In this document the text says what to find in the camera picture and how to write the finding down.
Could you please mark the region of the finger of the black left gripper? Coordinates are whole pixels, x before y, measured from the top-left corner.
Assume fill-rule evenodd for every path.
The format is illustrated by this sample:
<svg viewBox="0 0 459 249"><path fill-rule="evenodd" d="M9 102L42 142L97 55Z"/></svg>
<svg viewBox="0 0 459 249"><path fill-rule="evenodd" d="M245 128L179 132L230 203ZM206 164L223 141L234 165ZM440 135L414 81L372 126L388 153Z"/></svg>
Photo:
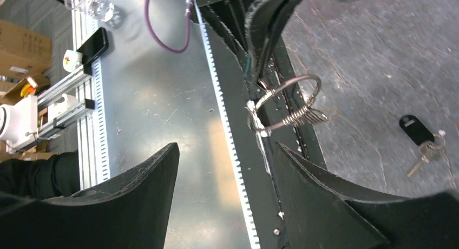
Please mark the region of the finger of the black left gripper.
<svg viewBox="0 0 459 249"><path fill-rule="evenodd" d="M251 57L249 81L263 76L286 23L302 0L254 0L245 15L245 36Z"/></svg>

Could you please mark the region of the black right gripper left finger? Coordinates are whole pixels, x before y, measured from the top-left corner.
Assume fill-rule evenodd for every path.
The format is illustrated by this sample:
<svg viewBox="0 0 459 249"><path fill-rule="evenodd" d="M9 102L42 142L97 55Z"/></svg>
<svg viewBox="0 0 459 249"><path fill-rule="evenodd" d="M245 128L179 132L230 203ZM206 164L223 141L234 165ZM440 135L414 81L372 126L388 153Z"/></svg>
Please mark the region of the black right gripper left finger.
<svg viewBox="0 0 459 249"><path fill-rule="evenodd" d="M169 143L68 197L2 194L1 248L163 248L179 157L179 146Z"/></svg>

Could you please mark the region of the large silver keyring with clips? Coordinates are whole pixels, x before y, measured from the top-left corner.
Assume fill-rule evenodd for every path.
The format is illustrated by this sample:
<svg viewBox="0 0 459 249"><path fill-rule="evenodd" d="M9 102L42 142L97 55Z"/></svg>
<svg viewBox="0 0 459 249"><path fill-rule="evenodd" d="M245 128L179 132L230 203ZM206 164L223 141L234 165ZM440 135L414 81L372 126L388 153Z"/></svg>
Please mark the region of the large silver keyring with clips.
<svg viewBox="0 0 459 249"><path fill-rule="evenodd" d="M307 100L303 100L302 103L299 103L292 94L287 95L284 92L284 89L295 90L294 85L300 81L314 81L316 83L312 94L307 97ZM263 81L260 81L260 83L265 90L265 94L256 102L249 100L246 105L246 109L248 110L247 125L250 130L256 132L259 136L269 137L273 130L285 126L299 127L305 124L316 125L327 121L327 116L321 110L312 107L316 101L316 97L322 90L322 81L319 76L315 74L305 74L293 77L286 80L275 89L269 88ZM286 109L289 114L280 122L266 126L259 118L258 111L265 103L278 95L282 95L285 98Z"/></svg>

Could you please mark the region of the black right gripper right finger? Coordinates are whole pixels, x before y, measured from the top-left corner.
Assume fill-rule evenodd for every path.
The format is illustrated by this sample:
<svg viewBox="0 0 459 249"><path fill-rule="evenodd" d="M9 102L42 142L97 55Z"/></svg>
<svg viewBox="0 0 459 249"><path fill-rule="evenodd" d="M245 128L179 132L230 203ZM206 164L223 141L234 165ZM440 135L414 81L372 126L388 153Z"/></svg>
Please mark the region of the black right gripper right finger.
<svg viewBox="0 0 459 249"><path fill-rule="evenodd" d="M407 198L349 182L282 143L273 175L292 248L458 248L458 191Z"/></svg>

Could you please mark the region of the silver key with black fob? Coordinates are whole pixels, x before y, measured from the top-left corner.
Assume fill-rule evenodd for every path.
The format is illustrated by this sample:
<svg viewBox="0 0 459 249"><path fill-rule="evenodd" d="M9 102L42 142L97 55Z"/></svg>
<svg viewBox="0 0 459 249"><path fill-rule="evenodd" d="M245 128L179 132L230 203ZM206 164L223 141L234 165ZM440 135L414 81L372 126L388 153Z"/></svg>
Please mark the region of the silver key with black fob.
<svg viewBox="0 0 459 249"><path fill-rule="evenodd" d="M399 120L403 132L418 148L419 157L412 169L407 173L412 177L416 171L430 161L438 161L444 157L445 139L441 133L433 133L414 115L404 115Z"/></svg>

